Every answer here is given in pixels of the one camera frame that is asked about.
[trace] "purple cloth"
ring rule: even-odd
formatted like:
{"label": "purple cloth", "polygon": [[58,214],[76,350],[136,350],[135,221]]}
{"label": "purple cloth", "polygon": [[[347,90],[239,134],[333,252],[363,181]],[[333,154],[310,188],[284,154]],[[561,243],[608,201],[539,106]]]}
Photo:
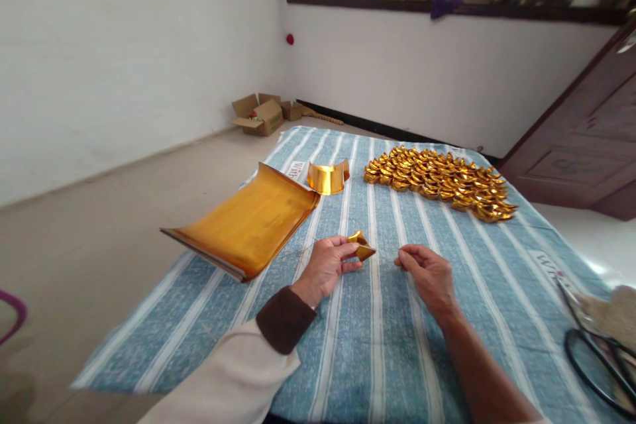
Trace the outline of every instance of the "purple cloth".
{"label": "purple cloth", "polygon": [[0,338],[0,345],[2,345],[6,340],[15,335],[22,325],[24,325],[27,320],[27,306],[21,299],[5,292],[4,290],[0,290],[0,300],[6,301],[9,305],[11,305],[15,310],[15,313],[18,315],[15,323],[13,323],[13,327],[6,335]]}
{"label": "purple cloth", "polygon": [[433,10],[431,10],[431,20],[435,20],[454,12],[464,4],[464,0],[433,0]]}

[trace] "baseboard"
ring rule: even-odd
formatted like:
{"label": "baseboard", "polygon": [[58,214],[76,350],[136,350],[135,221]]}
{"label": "baseboard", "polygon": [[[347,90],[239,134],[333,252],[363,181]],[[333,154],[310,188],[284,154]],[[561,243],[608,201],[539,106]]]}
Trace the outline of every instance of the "baseboard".
{"label": "baseboard", "polygon": [[[340,111],[336,111],[335,109],[329,109],[324,106],[318,106],[308,101],[303,101],[302,99],[296,99],[296,101],[298,101],[299,103],[307,107],[312,108],[316,113],[324,114],[325,116],[331,116],[332,118],[335,118],[335,119],[340,119],[344,124],[348,124],[350,126],[364,129],[365,131],[369,131],[371,133],[380,134],[382,136],[386,136],[393,140],[404,141],[404,142],[433,142],[435,144],[447,144],[453,147],[461,147],[461,146],[457,146],[456,144],[450,144],[448,142],[422,136],[421,134],[415,134],[414,132],[395,128],[393,126],[387,126],[387,125],[383,125],[382,123],[376,123],[375,121],[371,121],[369,119],[361,118],[361,117],[350,115],[347,113],[341,113]],[[501,160],[501,158],[498,158],[495,156],[489,156],[488,154],[484,154],[484,153],[482,153],[482,156],[485,157],[488,160],[488,162],[495,167],[497,166],[497,163]]]}

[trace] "tiled floor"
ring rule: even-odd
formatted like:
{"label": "tiled floor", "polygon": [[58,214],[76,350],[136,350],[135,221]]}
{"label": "tiled floor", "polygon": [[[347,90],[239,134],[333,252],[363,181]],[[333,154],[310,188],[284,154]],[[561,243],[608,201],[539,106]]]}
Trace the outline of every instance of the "tiled floor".
{"label": "tiled floor", "polygon": [[[317,119],[301,124],[367,134]],[[227,131],[0,211],[0,284],[30,308],[25,328],[0,347],[0,423],[140,419],[158,397],[75,393],[68,384],[183,250],[158,227],[189,223],[230,196],[277,139]],[[539,210],[595,265],[623,270],[636,283],[629,261],[636,221]],[[12,318],[0,308],[0,332]]]}

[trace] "cardboard box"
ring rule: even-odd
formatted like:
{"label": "cardboard box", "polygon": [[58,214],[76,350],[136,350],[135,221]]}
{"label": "cardboard box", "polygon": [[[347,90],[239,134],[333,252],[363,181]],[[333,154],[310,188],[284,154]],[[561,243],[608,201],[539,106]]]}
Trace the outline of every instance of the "cardboard box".
{"label": "cardboard box", "polygon": [[285,101],[281,103],[280,106],[283,109],[283,118],[288,121],[297,121],[303,116],[303,105],[296,103],[295,101],[293,105],[291,101]]}
{"label": "cardboard box", "polygon": [[[280,108],[280,96],[263,95],[259,97],[267,99],[260,106],[256,95],[249,95],[232,103],[237,118],[232,124],[240,126],[245,134],[254,136],[269,136],[283,123],[283,112]],[[250,119],[250,114],[256,113],[260,121]]]}
{"label": "cardboard box", "polygon": [[280,106],[280,96],[276,95],[266,95],[265,93],[258,94],[258,102],[260,104],[267,103],[270,99],[273,99]]}

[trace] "blue striped tablecloth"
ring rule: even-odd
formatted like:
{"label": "blue striped tablecloth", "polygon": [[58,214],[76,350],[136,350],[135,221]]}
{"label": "blue striped tablecloth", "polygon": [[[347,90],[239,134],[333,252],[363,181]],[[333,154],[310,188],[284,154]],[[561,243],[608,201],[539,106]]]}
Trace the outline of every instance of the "blue striped tablecloth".
{"label": "blue striped tablecloth", "polygon": [[[401,245],[421,243],[450,260],[456,294],[470,322],[554,424],[622,422],[565,358],[562,340],[571,322],[550,274],[561,270],[576,290],[608,298],[601,279],[513,187],[509,201],[521,206],[516,217],[485,224],[446,203],[366,184],[363,166],[397,144],[329,129],[294,127],[283,133],[265,163],[284,173],[300,162],[337,164],[348,158],[351,179],[344,192],[322,197],[250,284],[183,253],[93,353],[73,387],[168,393],[226,331],[254,318],[276,291],[299,276],[317,239],[362,230],[378,253],[362,270],[344,276],[317,308],[318,317],[298,344],[302,365],[276,395],[273,413],[292,421],[469,422],[440,329],[408,275],[393,264]],[[488,167],[473,151],[403,144],[450,150]],[[306,175],[305,164],[299,180]],[[606,381],[592,361],[589,365],[597,379]]]}

